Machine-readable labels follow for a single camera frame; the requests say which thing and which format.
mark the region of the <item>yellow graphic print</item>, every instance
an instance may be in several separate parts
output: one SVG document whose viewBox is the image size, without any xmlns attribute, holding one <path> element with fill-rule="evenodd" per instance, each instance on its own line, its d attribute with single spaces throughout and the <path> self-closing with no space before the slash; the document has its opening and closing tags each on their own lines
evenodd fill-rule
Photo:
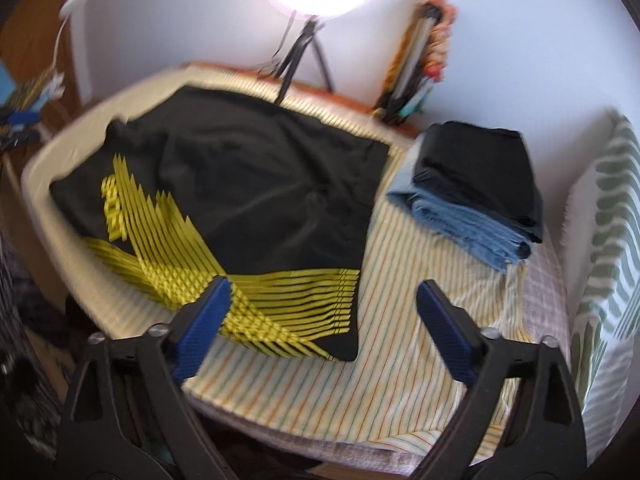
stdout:
<svg viewBox="0 0 640 480">
<path fill-rule="evenodd" d="M 102 181 L 109 240 L 129 240 L 135 256 L 96 238 L 86 242 L 124 280 L 172 311 L 195 301 L 213 276 L 227 276 L 171 194 L 155 202 L 121 156 Z M 349 330 L 357 269 L 307 269 L 229 275 L 232 305 L 220 333 L 279 356 L 333 359 L 314 340 Z"/>
<path fill-rule="evenodd" d="M 104 199 L 104 217 L 107 219 L 109 241 L 127 241 L 127 228 L 124 225 L 124 213 L 118 198 L 115 175 L 107 176 L 102 180 L 100 193 Z"/>
</svg>

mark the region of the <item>tripod leg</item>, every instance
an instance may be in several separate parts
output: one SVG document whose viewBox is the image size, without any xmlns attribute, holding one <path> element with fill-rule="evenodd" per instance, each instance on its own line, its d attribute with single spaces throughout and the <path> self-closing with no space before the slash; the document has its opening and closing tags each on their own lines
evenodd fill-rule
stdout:
<svg viewBox="0 0 640 480">
<path fill-rule="evenodd" d="M 334 82 L 331 78 L 331 74 L 329 73 L 329 66 L 326 63 L 326 59 L 324 58 L 324 52 L 320 47 L 320 42 L 318 38 L 315 36 L 311 40 L 313 44 L 314 51 L 316 53 L 316 57 L 318 58 L 318 65 L 320 65 L 320 71 L 322 72 L 322 78 L 324 78 L 324 84 L 329 93 L 335 92 Z"/>
<path fill-rule="evenodd" d="M 308 47 L 310 41 L 311 41 L 311 37 L 301 36 L 291 51 L 292 54 L 291 54 L 289 69 L 287 70 L 287 73 L 284 75 L 284 79 L 282 80 L 282 85 L 280 86 L 280 92 L 278 93 L 278 97 L 274 101 L 275 104 L 277 104 L 278 106 L 282 104 L 282 101 L 284 100 L 284 97 L 287 94 L 287 90 L 289 90 L 289 86 L 291 85 L 291 81 L 293 80 L 293 75 L 296 73 L 296 70 L 298 69 L 298 65 L 300 64 L 300 60 L 302 59 L 302 55 L 305 53 L 305 50 Z"/>
<path fill-rule="evenodd" d="M 282 74 L 284 74 L 284 71 L 287 69 L 287 66 L 289 66 L 289 64 L 291 63 L 291 57 L 293 56 L 293 51 L 298 46 L 299 41 L 300 41 L 300 38 L 296 40 L 296 42 L 293 44 L 291 49 L 287 52 L 287 55 L 284 57 L 282 62 L 278 65 L 278 68 L 273 73 L 271 73 L 271 75 L 274 78 L 278 79 L 280 78 L 280 76 L 282 76 Z"/>
</svg>

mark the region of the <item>pillow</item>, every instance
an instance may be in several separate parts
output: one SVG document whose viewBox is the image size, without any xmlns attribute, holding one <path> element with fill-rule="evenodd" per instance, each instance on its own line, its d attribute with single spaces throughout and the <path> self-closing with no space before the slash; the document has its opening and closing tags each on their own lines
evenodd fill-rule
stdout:
<svg viewBox="0 0 640 480">
<path fill-rule="evenodd" d="M 589 460 L 618 429 L 640 319 L 640 148 L 622 119 L 570 192 L 562 236 Z"/>
</svg>

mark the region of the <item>striped bed sheet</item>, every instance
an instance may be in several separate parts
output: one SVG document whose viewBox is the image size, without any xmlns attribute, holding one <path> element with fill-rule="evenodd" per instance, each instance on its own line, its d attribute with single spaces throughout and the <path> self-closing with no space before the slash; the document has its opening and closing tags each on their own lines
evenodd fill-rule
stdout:
<svg viewBox="0 0 640 480">
<path fill-rule="evenodd" d="M 73 123 L 40 151 L 23 175 L 27 207 L 57 270 L 87 314 L 112 337 L 139 335 L 153 323 L 167 322 L 172 314 L 89 252 L 55 207 L 49 183 L 68 174 L 101 145 L 113 117 L 133 118 L 184 84 L 269 100 L 276 95 L 273 84 L 231 71 L 192 67 L 164 72 Z M 530 259 L 529 275 L 543 283 L 526 280 L 523 264 L 510 266 L 506 274 L 495 272 L 446 238 L 421 228 L 385 199 L 386 186 L 411 139 L 368 115 L 299 90 L 292 89 L 284 105 L 391 146 L 362 269 L 359 357 L 353 363 L 275 358 L 218 338 L 185 391 L 199 410 L 259 440 L 271 443 L 280 436 L 278 445 L 283 449 L 312 456 L 300 447 L 305 442 L 320 443 L 332 453 L 332 458 L 322 460 L 410 472 L 431 449 L 464 393 L 463 386 L 446 373 L 420 323 L 415 287 L 424 279 L 435 279 L 452 303 L 465 307 L 479 325 L 495 326 L 518 340 L 551 333 L 567 348 L 564 303 L 554 301 L 562 288 L 555 254 L 550 257 L 553 249 L 546 244 Z M 535 265 L 536 258 L 544 265 Z M 524 308 L 527 298 L 536 303 L 533 308 Z M 494 451 L 514 393 L 515 382 L 507 381 L 478 459 Z M 366 463 L 354 464 L 360 459 L 353 453 L 367 457 Z"/>
</svg>

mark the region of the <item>clothing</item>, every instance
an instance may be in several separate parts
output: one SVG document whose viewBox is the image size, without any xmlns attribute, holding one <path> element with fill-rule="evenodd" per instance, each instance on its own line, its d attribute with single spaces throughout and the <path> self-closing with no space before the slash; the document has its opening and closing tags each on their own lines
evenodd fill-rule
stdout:
<svg viewBox="0 0 640 480">
<path fill-rule="evenodd" d="M 68 348 L 70 332 L 65 315 L 44 298 L 11 245 L 6 240 L 1 243 L 14 289 L 15 307 L 22 324 L 47 343 L 61 349 Z"/>
<path fill-rule="evenodd" d="M 416 161 L 429 134 L 420 134 L 407 152 L 402 167 L 389 185 L 389 200 L 411 213 L 421 224 L 447 236 L 500 272 L 506 272 L 506 263 L 527 258 L 530 247 L 526 236 L 473 208 L 446 202 L 412 182 Z"/>
<path fill-rule="evenodd" d="M 33 447 L 53 460 L 58 425 L 62 415 L 62 404 L 50 385 L 47 374 L 31 345 L 21 319 L 23 312 L 18 309 L 19 304 L 25 304 L 23 295 L 27 286 L 35 288 L 33 282 L 27 278 L 20 279 L 19 286 L 15 286 L 12 270 L 21 267 L 22 264 L 17 261 L 17 257 L 7 241 L 0 235 L 0 353 L 6 352 L 16 360 L 19 358 L 27 359 L 33 366 L 36 376 L 33 391 L 29 395 L 14 397 L 10 409 Z M 49 305 L 42 304 L 32 307 L 34 310 L 50 308 Z"/>
<path fill-rule="evenodd" d="M 414 184 L 542 242 L 542 199 L 518 132 L 434 124 L 420 147 Z"/>
<path fill-rule="evenodd" d="M 186 86 L 113 121 L 98 152 L 50 190 L 98 255 L 168 307 L 226 274 L 234 306 L 223 335 L 353 360 L 387 150 L 261 99 Z"/>
</svg>

